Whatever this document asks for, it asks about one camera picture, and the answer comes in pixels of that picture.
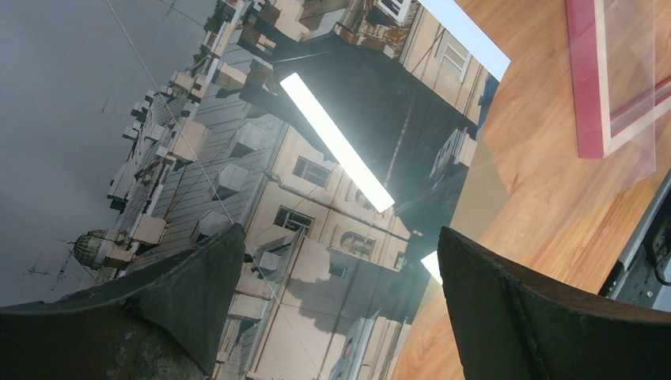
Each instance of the metal roof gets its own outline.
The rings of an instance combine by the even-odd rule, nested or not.
[[[226,215],[222,205],[207,195],[210,189],[208,178],[214,182],[218,171],[227,162],[248,170],[242,190],[223,200],[233,222],[244,224],[263,172],[270,165],[271,152],[284,123],[271,115],[248,118],[251,105],[241,101],[236,93],[222,97],[223,92],[220,90],[220,87],[209,84],[195,116],[195,122],[207,128],[198,154],[200,165],[193,162],[171,172],[152,212],[152,216],[163,218],[168,223],[161,244],[138,256],[128,268],[129,272],[193,245],[191,232],[207,211],[213,210]],[[246,123],[254,124],[265,131],[261,148],[242,158],[225,157],[226,146],[233,134]],[[201,166],[207,176],[203,175]]]
[[[165,127],[168,124],[174,123],[174,121],[172,121],[172,116],[174,116],[175,119],[179,119],[182,108],[184,108],[184,105],[188,102],[188,92],[177,87],[174,88],[174,91],[174,97],[163,97],[160,94],[155,96],[154,102],[152,103],[152,110],[146,118],[145,127],[151,126],[152,123]],[[152,142],[149,146],[144,145],[142,141],[138,141],[133,145],[135,154],[142,155],[135,172],[149,167],[157,160],[156,151],[160,145],[168,145],[168,141],[171,139],[171,132],[172,131],[169,128],[166,128],[161,140]],[[128,192],[126,209],[119,219],[117,230],[131,232],[131,228],[133,227],[136,218],[144,211],[147,201],[151,197],[154,183],[155,180],[145,184],[139,181],[131,186],[131,189]]]

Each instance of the wooden table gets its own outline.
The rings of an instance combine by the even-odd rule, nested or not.
[[[564,1],[457,2],[512,61],[483,132],[510,198],[478,240],[596,293],[671,167],[671,115],[611,157],[579,159]],[[656,15],[660,80],[671,74],[671,0],[657,0]],[[656,172],[621,191],[653,164],[643,149],[653,137]],[[439,287],[427,292],[392,378],[463,378]]]

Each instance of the cable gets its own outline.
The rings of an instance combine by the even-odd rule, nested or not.
[[[133,52],[135,53],[135,56],[138,58],[139,62],[142,64],[142,68],[144,69],[144,71],[146,72],[147,76],[148,76],[149,79],[151,80],[152,85],[154,86],[154,88],[155,88],[157,91],[160,92],[157,83],[154,81],[154,77],[152,77],[151,73],[149,72],[149,69],[147,68],[146,64],[144,63],[144,60],[142,59],[142,56],[140,56],[140,54],[139,54],[139,52],[138,52],[138,49],[135,47],[135,44],[133,44],[133,41],[131,40],[130,36],[128,35],[126,29],[123,27],[123,24],[121,23],[121,20],[119,19],[119,16],[116,14],[116,11],[114,10],[114,7],[112,7],[112,4],[110,3],[109,0],[105,0],[105,2],[107,3],[107,5],[108,5],[108,7],[109,7],[109,10],[112,12],[112,15],[113,15],[114,18],[116,19],[117,24],[118,24],[119,27],[121,28],[121,31],[122,31],[123,34],[125,35],[126,40],[127,40],[128,43],[130,44],[130,46],[133,48]],[[168,106],[167,102],[165,101],[165,98],[163,98],[163,97],[160,97],[160,98],[161,98],[161,100],[163,101],[164,106],[165,106],[165,108],[167,109],[168,113],[170,114],[170,117],[171,117],[172,120],[175,122],[175,127],[178,129],[179,133],[180,133],[182,136],[184,136],[184,134],[182,133],[181,126],[179,125],[179,123],[177,123],[177,119],[176,119],[175,116],[172,114],[172,110],[170,110],[170,107]],[[198,159],[198,155],[195,153],[193,147],[191,146],[190,142],[186,139],[185,136],[184,136],[184,141],[186,142],[186,145],[187,145],[188,149],[191,151],[191,154],[193,154],[193,156],[194,156],[194,158],[195,158],[195,162],[198,164],[200,170],[201,170],[203,173],[205,173],[205,169],[203,168],[203,164],[202,164],[202,163],[200,162],[200,160]],[[217,200],[218,200],[219,204],[222,206],[222,210],[226,213],[226,216],[228,217],[229,221],[230,221],[231,223],[234,223],[233,219],[232,219],[231,216],[230,216],[229,211],[226,209],[226,206],[224,206],[224,203],[223,203],[223,201],[221,200],[221,198],[219,197],[219,195],[217,194],[216,189],[214,189],[214,184],[212,183],[212,181],[210,180],[210,178],[207,176],[207,174],[205,174],[205,178],[207,179],[207,183],[210,185],[210,188],[212,188],[212,190],[214,191],[214,194],[216,195]],[[247,251],[247,254],[249,254],[250,256],[252,256],[252,258],[254,258],[255,265],[258,266],[258,263],[256,263],[256,258],[255,258],[253,255],[250,254],[246,242],[245,242],[245,250]],[[293,323],[292,323],[291,320],[289,319],[288,314],[286,313],[286,311],[285,311],[284,308],[282,307],[282,303],[281,303],[281,302],[279,301],[279,299],[277,298],[277,295],[276,295],[275,292],[272,290],[272,287],[270,286],[270,284],[269,284],[269,282],[267,281],[267,279],[265,279],[265,276],[264,276],[264,280],[266,281],[266,284],[271,288],[271,292],[272,292],[272,294],[273,294],[274,299],[275,299],[275,300],[277,301],[277,303],[278,303],[279,309],[284,313],[284,316],[285,316],[286,320],[289,322],[289,324],[291,325],[291,328],[292,328],[292,329],[294,330],[294,332],[296,333],[296,336],[298,337],[298,340],[299,340],[299,342],[301,343],[301,346],[303,346],[303,349],[305,350],[305,353],[308,354],[308,357],[309,357],[309,359],[310,359],[310,362],[311,362],[312,365],[314,366],[315,371],[317,371],[317,373],[319,374],[320,378],[324,378],[324,376],[322,375],[322,373],[321,373],[321,371],[320,371],[320,368],[317,367],[317,364],[314,362],[312,356],[310,355],[310,350],[308,349],[307,344],[305,344],[305,341],[303,341],[303,339],[301,338],[300,334],[298,334],[298,331],[297,331],[296,328],[293,326]]]

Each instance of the fluorescent light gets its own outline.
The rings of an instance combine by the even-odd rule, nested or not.
[[[392,196],[363,163],[298,74],[286,77],[279,84],[373,207],[379,212],[390,208],[394,204]]]
[[[442,285],[442,277],[440,276],[440,267],[438,266],[438,252],[434,251],[429,256],[422,259],[424,268],[429,271],[431,277],[435,278],[438,283]]]

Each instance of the sky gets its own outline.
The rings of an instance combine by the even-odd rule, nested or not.
[[[158,86],[192,65],[214,0],[110,0]],[[152,88],[105,0],[0,2],[0,306],[54,301],[90,279],[58,241],[114,226],[109,182]],[[29,275],[36,269],[52,275]]]

